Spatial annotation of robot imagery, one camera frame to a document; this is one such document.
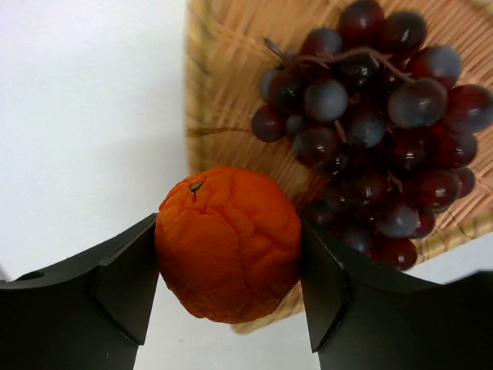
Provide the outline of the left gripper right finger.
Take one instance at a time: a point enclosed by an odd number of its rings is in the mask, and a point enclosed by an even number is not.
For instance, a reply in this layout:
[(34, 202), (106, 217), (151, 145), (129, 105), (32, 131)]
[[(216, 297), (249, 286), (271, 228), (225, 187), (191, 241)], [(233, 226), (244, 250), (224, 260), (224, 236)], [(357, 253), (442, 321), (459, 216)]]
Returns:
[(435, 284), (302, 223), (302, 293), (323, 369), (490, 369), (492, 274)]

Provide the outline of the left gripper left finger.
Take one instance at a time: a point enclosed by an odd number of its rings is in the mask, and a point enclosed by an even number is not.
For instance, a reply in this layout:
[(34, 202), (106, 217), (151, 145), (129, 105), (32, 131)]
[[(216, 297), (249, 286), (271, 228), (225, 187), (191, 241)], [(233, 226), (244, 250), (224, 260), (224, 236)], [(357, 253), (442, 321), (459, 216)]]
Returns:
[(3, 369), (132, 369), (158, 281), (156, 215), (1, 282)]

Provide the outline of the orange fake tangerine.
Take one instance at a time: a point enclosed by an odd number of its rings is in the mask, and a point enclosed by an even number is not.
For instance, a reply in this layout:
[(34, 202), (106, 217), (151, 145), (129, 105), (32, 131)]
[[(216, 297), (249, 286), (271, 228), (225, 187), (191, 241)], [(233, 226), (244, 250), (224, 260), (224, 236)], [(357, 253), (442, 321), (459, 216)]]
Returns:
[(159, 205), (155, 249), (168, 289), (194, 317), (242, 324), (272, 314), (300, 279), (301, 222), (277, 181), (219, 166)]

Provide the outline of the purple fake grape bunch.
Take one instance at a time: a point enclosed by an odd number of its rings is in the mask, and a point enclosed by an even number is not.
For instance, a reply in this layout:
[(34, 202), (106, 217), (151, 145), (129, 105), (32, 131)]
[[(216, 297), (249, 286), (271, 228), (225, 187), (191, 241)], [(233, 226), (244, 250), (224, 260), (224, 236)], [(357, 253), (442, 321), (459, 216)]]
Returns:
[(416, 263), (415, 241), (437, 215), (473, 190), (477, 135), (492, 123), (491, 91), (460, 84), (460, 54), (425, 45), (427, 35), (418, 12), (352, 2), (336, 28), (278, 52), (252, 118), (257, 139), (289, 140), (327, 181), (305, 217), (399, 271)]

